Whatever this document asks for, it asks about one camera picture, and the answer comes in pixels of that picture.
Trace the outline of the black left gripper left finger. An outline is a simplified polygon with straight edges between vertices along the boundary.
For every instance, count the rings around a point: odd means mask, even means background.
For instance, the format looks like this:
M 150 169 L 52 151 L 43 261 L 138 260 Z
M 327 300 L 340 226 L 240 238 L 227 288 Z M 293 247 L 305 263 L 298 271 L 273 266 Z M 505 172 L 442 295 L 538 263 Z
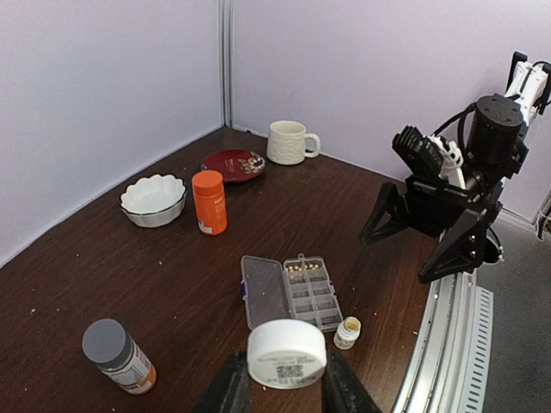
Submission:
M 246 352 L 230 354 L 202 393 L 192 412 L 249 413 L 251 383 Z

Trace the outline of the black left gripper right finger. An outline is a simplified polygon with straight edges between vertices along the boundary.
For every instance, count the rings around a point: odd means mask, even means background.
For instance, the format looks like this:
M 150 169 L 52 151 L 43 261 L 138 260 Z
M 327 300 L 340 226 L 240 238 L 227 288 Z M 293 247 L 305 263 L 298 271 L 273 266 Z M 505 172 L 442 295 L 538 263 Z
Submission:
M 348 361 L 335 351 L 327 353 L 327 365 L 322 378 L 322 411 L 381 413 Z

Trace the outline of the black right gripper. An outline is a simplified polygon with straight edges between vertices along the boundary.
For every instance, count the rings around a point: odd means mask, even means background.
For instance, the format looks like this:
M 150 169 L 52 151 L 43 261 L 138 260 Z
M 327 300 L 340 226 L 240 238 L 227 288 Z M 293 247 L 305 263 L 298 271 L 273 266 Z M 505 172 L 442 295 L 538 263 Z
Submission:
M 503 179 L 518 173 L 528 154 L 523 104 L 519 95 L 481 97 L 451 118 L 455 141 L 405 127 L 402 159 L 412 171 L 406 193 L 391 182 L 381 186 L 361 244 L 409 227 L 431 237 L 445 231 L 419 273 L 422 284 L 501 261 L 502 244 L 491 225 L 501 210 Z

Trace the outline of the white pill bottle green label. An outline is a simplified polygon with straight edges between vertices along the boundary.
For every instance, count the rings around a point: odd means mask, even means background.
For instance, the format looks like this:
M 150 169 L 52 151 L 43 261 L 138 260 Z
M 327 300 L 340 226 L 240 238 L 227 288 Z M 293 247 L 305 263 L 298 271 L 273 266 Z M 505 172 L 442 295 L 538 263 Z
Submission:
M 337 327 L 333 342 L 341 350 L 351 349 L 361 333 L 362 323 L 356 317 L 345 318 Z

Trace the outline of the white bottle cap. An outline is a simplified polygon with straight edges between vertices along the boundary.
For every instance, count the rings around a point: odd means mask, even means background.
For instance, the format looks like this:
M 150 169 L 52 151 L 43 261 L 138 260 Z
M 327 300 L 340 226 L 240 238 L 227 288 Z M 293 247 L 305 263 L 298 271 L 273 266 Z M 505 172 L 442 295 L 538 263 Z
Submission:
M 248 373 L 265 387 L 293 390 L 310 386 L 325 373 L 327 353 L 322 331 L 295 319 L 276 319 L 249 335 Z

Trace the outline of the clear plastic pill organizer box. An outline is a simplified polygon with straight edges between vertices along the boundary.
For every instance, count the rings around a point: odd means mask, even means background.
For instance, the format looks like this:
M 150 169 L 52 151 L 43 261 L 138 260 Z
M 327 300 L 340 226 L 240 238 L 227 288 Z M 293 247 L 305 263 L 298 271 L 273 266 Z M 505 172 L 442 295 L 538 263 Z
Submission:
M 243 256 L 240 267 L 242 300 L 251 330 L 268 321 L 292 318 L 332 332 L 344 320 L 322 257 L 300 254 L 279 262 Z

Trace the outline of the grey capped pill bottle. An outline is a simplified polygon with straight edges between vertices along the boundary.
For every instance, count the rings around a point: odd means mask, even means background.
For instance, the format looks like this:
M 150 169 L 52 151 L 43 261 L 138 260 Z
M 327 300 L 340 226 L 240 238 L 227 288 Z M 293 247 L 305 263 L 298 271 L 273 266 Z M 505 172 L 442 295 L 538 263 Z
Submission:
M 123 325 L 112 318 L 99 319 L 86 329 L 82 350 L 100 372 L 131 395 L 145 394 L 156 384 L 155 366 Z

